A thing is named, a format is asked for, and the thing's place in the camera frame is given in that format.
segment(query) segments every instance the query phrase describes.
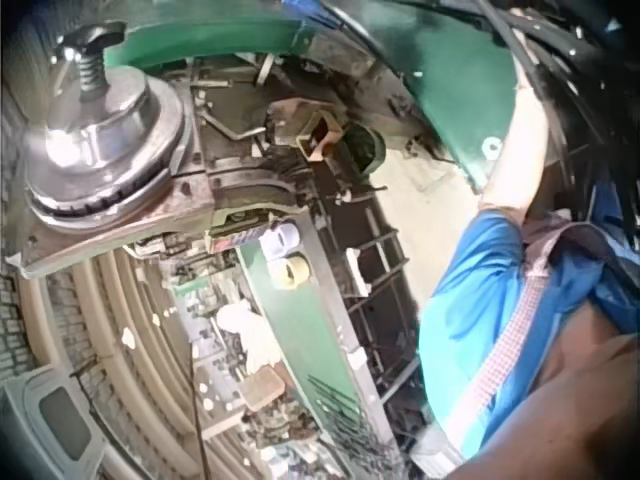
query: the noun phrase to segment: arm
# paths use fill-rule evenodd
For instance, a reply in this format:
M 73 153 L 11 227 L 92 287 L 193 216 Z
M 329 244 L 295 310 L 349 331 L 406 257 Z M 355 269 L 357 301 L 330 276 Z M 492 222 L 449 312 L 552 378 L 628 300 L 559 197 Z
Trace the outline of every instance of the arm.
M 524 37 L 516 33 L 524 43 Z M 542 179 L 549 124 L 542 104 L 515 58 L 514 63 L 518 78 L 515 110 L 480 209 L 502 210 L 522 225 Z

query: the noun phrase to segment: person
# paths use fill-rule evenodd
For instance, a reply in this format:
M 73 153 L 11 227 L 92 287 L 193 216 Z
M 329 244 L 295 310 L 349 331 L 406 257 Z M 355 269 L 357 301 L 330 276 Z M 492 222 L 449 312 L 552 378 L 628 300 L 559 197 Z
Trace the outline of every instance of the person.
M 500 157 L 421 316 L 427 398 L 466 459 L 450 478 L 640 478 L 616 470 L 637 462 L 640 420 L 640 299 L 618 254 L 640 262 L 594 225 L 525 221 L 549 122 L 514 62 Z

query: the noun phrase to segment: bolt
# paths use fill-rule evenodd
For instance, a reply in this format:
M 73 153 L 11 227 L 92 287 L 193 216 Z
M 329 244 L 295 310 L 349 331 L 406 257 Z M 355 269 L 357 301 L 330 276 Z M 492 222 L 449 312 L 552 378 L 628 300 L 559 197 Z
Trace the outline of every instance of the bolt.
M 189 185 L 189 182 L 182 182 L 182 185 L 180 185 L 180 193 L 185 197 L 191 196 L 191 185 Z

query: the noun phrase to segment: green metal frame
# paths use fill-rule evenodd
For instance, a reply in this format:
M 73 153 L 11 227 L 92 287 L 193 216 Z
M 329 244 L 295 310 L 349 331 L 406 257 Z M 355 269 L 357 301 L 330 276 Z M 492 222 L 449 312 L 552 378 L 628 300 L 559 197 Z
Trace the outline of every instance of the green metal frame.
M 380 46 L 471 184 L 482 189 L 493 166 L 482 145 L 504 139 L 514 108 L 508 50 L 442 14 L 380 0 L 339 3 Z M 326 31 L 286 5 L 261 0 L 121 0 L 103 16 L 126 20 L 130 29 L 125 44 L 106 52 L 107 64 L 140 68 L 198 55 L 304 55 L 314 34 Z

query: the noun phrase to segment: green panel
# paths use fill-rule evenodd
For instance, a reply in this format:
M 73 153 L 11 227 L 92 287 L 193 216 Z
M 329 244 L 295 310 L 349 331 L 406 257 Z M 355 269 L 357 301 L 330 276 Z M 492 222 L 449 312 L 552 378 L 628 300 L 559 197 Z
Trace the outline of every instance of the green panel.
M 296 290 L 278 290 L 272 285 L 260 245 L 245 245 L 238 252 L 288 366 L 320 422 L 326 422 L 325 412 L 317 408 L 322 397 L 309 381 L 310 375 L 359 404 L 350 366 L 325 313 L 320 289 L 309 281 Z
M 491 170 L 487 137 L 503 140 L 514 108 L 515 69 L 507 49 L 466 23 L 379 0 L 332 1 L 362 24 L 433 123 L 453 158 L 482 188 Z
M 116 2 L 108 19 L 128 22 L 125 44 L 106 51 L 107 65 L 146 68 L 199 55 L 303 53 L 313 29 L 281 5 L 259 0 Z

